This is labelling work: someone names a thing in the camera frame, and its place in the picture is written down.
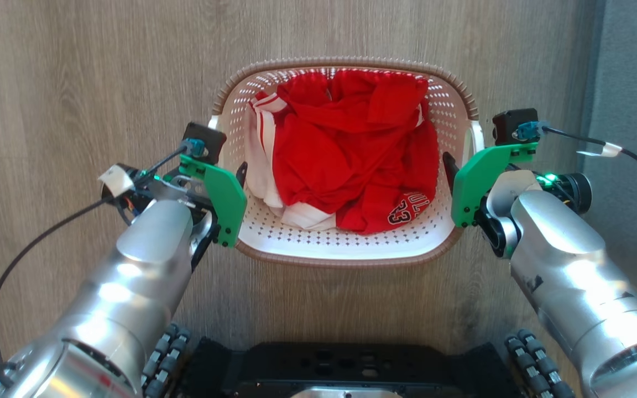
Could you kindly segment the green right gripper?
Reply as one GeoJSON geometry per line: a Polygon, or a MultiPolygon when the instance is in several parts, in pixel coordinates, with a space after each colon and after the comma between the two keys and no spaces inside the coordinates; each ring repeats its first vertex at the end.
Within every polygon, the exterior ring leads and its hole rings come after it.
{"type": "Polygon", "coordinates": [[[487,147],[475,153],[463,167],[449,152],[442,154],[447,183],[452,196],[451,219],[456,227],[465,228],[474,222],[481,198],[486,195],[508,164],[532,161],[538,143],[487,147]]]}

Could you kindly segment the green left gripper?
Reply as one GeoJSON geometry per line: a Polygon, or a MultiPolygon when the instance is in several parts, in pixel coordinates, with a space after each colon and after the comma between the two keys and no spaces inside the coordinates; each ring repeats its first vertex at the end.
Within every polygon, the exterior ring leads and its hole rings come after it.
{"type": "Polygon", "coordinates": [[[248,163],[233,170],[211,165],[180,155],[176,169],[163,176],[164,183],[180,188],[186,202],[196,209],[212,212],[214,241],[223,247],[234,247],[243,223],[248,199],[244,191],[248,163]]]}

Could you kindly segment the white laundry basket brown rim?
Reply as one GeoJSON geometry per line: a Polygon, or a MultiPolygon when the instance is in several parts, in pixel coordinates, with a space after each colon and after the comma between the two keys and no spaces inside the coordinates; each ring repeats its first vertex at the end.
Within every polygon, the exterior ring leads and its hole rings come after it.
{"type": "MultiPolygon", "coordinates": [[[[416,61],[368,56],[311,56],[265,60],[245,66],[218,91],[209,127],[227,135],[219,166],[235,171],[245,161],[246,103],[256,93],[308,72],[332,77],[337,71],[390,71],[428,80],[428,121],[436,129],[439,154],[451,154],[457,166],[484,147],[476,101],[467,85],[440,66],[416,61]]],[[[238,232],[237,249],[257,260],[319,267],[382,267],[418,265],[448,252],[462,236],[451,219],[452,194],[444,167],[440,167],[434,200],[417,219],[399,229],[361,236],[338,229],[313,231],[281,223],[280,218],[254,197],[249,188],[246,212],[238,232]]]]}

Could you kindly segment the white garment with red stripes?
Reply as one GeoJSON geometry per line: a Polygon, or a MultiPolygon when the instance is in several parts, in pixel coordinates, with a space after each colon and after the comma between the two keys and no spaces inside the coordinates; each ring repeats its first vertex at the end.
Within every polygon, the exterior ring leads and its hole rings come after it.
{"type": "Polygon", "coordinates": [[[273,174],[276,117],[287,110],[288,104],[278,94],[264,91],[245,106],[243,134],[248,188],[283,224],[316,231],[336,228],[335,214],[319,211],[304,202],[286,206],[276,188],[273,174]]]}

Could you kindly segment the red basketball jersey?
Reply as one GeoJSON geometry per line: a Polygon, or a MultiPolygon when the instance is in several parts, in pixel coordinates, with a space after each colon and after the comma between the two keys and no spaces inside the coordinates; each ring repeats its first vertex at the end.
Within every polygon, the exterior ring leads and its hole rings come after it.
{"type": "Polygon", "coordinates": [[[428,81],[339,70],[276,88],[272,169],[281,221],[369,235],[397,229],[434,201],[439,144],[428,81]]]}

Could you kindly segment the grey fabric panel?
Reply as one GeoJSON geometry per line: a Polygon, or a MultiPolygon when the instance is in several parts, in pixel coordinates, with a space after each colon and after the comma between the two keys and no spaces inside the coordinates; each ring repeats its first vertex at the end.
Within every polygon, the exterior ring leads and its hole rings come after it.
{"type": "MultiPolygon", "coordinates": [[[[637,0],[597,0],[584,131],[637,154],[637,0]]],[[[586,219],[637,290],[637,162],[584,157],[594,191],[586,219]]]]}

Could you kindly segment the left omni wheel with rollers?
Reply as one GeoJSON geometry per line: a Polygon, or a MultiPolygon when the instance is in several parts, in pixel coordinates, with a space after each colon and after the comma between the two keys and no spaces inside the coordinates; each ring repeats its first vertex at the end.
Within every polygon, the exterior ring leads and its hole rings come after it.
{"type": "Polygon", "coordinates": [[[191,330],[167,326],[142,370],[143,398],[170,398],[187,357],[191,330]]]}

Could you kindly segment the omni wheel with rollers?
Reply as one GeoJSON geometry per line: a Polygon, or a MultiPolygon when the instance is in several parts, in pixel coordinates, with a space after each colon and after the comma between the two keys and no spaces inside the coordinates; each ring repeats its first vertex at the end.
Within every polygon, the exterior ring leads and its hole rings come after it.
{"type": "Polygon", "coordinates": [[[167,326],[142,370],[143,398],[170,398],[187,357],[191,330],[167,326]]]}
{"type": "Polygon", "coordinates": [[[529,398],[576,398],[573,389],[561,378],[558,365],[531,330],[521,328],[507,335],[504,346],[520,372],[529,398]]]}

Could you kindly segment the right omni wheel with rollers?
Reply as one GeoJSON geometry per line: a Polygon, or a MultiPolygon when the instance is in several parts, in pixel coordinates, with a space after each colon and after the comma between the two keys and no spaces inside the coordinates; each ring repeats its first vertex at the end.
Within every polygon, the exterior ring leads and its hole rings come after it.
{"type": "Polygon", "coordinates": [[[558,365],[531,330],[521,328],[507,335],[504,346],[520,372],[529,398],[576,398],[573,389],[561,378],[558,365]]]}

